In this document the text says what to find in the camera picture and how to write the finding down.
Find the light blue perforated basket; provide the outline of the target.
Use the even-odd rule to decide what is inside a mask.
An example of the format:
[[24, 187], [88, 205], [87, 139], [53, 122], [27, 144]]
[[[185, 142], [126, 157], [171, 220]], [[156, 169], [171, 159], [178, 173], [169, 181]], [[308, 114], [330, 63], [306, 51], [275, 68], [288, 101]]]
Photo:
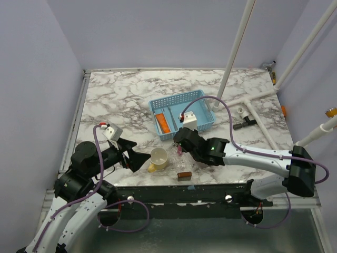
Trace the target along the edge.
[[161, 141], [172, 139], [187, 124], [190, 115], [196, 118], [199, 132], [211, 128], [215, 122], [215, 114], [203, 96], [204, 91], [194, 90], [148, 102], [153, 124]]

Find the white pvc pipe frame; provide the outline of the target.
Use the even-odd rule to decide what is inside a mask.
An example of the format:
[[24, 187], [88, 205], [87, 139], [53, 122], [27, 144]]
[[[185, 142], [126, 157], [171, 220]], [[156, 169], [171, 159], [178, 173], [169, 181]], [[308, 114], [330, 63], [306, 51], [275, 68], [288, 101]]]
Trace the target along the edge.
[[276, 56], [276, 85], [264, 71], [231, 76], [224, 100], [256, 112], [267, 130], [251, 126], [235, 139], [259, 148], [312, 143], [328, 121], [324, 110], [336, 105], [336, 1], [255, 1], [245, 32], [256, 22], [262, 34], [249, 40], [254, 50], [270, 49], [281, 29], [291, 31]]

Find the grey toothbrush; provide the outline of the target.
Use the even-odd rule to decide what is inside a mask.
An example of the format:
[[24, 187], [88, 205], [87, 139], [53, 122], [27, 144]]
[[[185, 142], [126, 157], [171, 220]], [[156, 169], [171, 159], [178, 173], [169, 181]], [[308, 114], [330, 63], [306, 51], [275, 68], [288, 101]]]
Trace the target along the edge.
[[171, 119], [172, 119], [172, 123], [173, 123], [173, 126], [174, 126], [174, 130], [175, 130], [175, 131], [178, 131], [178, 127], [177, 127], [177, 125], [176, 125], [176, 122], [175, 122], [175, 119], [174, 119], [174, 117], [173, 117], [172, 110], [171, 110], [170, 106], [168, 106], [168, 111], [169, 111], [170, 116], [171, 116]]

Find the orange yellow clamp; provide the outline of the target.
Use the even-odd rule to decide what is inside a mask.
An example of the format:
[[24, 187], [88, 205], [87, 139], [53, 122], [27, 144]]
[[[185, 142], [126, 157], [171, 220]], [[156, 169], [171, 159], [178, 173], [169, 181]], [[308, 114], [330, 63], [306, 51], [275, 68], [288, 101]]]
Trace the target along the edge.
[[333, 118], [335, 116], [337, 116], [337, 108], [329, 108], [326, 112], [325, 115], [328, 118]]

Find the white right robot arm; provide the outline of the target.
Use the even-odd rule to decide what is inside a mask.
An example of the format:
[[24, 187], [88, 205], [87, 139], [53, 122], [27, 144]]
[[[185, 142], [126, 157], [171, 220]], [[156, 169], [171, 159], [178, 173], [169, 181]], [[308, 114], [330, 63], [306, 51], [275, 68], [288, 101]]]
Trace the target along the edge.
[[222, 138], [204, 139], [188, 128], [179, 129], [173, 141], [196, 162], [208, 166], [244, 166], [270, 172], [271, 176], [249, 182], [249, 190], [242, 193], [247, 206], [287, 192], [299, 197], [314, 195], [316, 166], [303, 147], [295, 145], [292, 150], [245, 147]]

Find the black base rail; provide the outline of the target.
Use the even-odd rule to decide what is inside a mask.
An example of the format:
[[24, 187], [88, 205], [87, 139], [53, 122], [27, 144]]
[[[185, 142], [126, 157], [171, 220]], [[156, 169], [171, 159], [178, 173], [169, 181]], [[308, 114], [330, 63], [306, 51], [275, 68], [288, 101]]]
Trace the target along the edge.
[[239, 219], [242, 207], [271, 207], [251, 196], [252, 182], [176, 186], [116, 187], [104, 183], [99, 195], [108, 205], [118, 201], [123, 219]]

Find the yellow mug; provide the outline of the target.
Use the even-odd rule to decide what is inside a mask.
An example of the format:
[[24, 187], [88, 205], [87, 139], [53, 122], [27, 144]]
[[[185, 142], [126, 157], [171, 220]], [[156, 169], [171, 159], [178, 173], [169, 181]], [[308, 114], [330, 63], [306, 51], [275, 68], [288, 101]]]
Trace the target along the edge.
[[149, 173], [157, 170], [163, 170], [167, 166], [168, 154], [163, 148], [154, 148], [150, 152], [150, 165], [147, 169]]

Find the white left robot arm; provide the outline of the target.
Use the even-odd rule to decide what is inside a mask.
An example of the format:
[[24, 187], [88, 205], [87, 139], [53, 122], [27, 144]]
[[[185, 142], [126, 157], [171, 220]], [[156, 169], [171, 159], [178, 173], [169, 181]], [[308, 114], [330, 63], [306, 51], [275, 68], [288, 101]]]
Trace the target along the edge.
[[105, 169], [120, 163], [136, 172], [151, 157], [135, 152], [136, 142], [120, 138], [101, 151], [97, 142], [81, 142], [68, 170], [56, 180], [48, 214], [33, 241], [19, 252], [68, 252], [72, 240], [104, 208], [122, 205], [117, 188], [105, 181]]

